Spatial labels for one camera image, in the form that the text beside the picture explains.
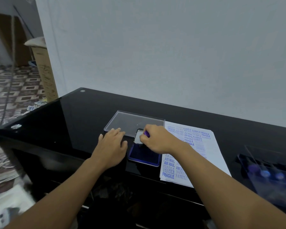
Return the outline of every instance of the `cardboard box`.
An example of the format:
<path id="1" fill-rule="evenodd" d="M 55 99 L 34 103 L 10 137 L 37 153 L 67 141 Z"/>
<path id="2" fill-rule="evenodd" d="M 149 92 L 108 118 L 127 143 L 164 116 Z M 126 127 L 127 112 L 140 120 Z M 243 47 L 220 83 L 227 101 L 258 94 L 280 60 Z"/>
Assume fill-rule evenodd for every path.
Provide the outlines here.
<path id="1" fill-rule="evenodd" d="M 25 45 L 30 46 L 34 53 L 47 101 L 56 100 L 58 94 L 44 37 L 30 39 Z"/>

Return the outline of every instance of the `right hand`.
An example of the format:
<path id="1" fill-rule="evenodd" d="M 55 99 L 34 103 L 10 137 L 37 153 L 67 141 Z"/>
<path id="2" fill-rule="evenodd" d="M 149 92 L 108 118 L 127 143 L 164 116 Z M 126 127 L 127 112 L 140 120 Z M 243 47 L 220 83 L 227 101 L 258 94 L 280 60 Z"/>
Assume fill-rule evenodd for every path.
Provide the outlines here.
<path id="1" fill-rule="evenodd" d="M 158 154 L 172 154 L 183 144 L 181 140 L 168 132 L 163 126 L 146 125 L 144 132 L 148 131 L 150 137 L 140 135 L 140 141 Z"/>

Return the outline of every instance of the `black glossy desk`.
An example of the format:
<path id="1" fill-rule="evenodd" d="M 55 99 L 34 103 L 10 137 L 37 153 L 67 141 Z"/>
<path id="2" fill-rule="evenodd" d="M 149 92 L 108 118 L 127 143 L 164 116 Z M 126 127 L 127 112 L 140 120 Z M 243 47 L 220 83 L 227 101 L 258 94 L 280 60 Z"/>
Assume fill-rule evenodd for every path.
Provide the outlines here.
<path id="1" fill-rule="evenodd" d="M 268 150 L 269 158 L 286 156 L 284 127 L 87 88 L 77 89 L 3 125 L 0 146 L 18 171 L 28 173 L 33 183 L 43 189 L 47 181 L 64 181 L 91 156 L 99 134 L 117 110 L 212 130 L 232 177 L 248 188 L 252 188 L 251 183 L 237 160 L 238 154 L 246 153 L 244 145 Z M 22 127 L 11 129 L 15 124 Z M 125 139 L 129 145 L 133 142 L 133 138 Z M 159 174 L 160 167 L 129 162 L 126 158 L 106 172 L 111 177 L 123 176 L 140 188 L 202 204 L 193 188 L 162 182 Z"/>

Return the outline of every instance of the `left hand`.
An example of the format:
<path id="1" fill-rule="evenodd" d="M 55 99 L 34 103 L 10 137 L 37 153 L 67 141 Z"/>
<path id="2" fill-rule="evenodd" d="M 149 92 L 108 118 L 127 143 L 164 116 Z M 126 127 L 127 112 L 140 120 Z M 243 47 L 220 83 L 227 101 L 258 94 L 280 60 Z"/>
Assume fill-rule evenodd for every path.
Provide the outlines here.
<path id="1" fill-rule="evenodd" d="M 120 128 L 111 129 L 104 137 L 101 134 L 90 159 L 101 165 L 104 170 L 119 164 L 127 150 L 127 141 L 123 141 L 121 145 L 124 135 L 125 132 L 121 132 Z"/>

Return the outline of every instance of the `patterned carpet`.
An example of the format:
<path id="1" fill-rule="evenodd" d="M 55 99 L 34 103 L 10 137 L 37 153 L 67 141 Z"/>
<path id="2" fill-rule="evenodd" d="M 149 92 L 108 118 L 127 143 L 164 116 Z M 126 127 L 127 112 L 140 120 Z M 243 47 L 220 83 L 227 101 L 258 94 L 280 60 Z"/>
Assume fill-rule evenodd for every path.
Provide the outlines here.
<path id="1" fill-rule="evenodd" d="M 11 79 L 11 68 L 0 67 L 0 121 L 3 115 L 8 88 L 11 85 L 4 123 L 8 122 L 8 119 L 12 116 L 26 112 L 29 105 L 34 105 L 34 102 L 42 100 L 44 97 L 44 88 L 37 67 L 23 66 L 16 68 L 12 83 Z M 5 159 L 4 153 L 0 149 L 0 163 L 2 163 L 3 159 Z M 5 164 L 4 167 L 0 167 L 0 180 L 16 174 L 15 170 L 9 167 L 11 167 L 9 163 Z M 0 193 L 9 190 L 20 181 L 20 178 L 16 178 L 0 184 Z"/>

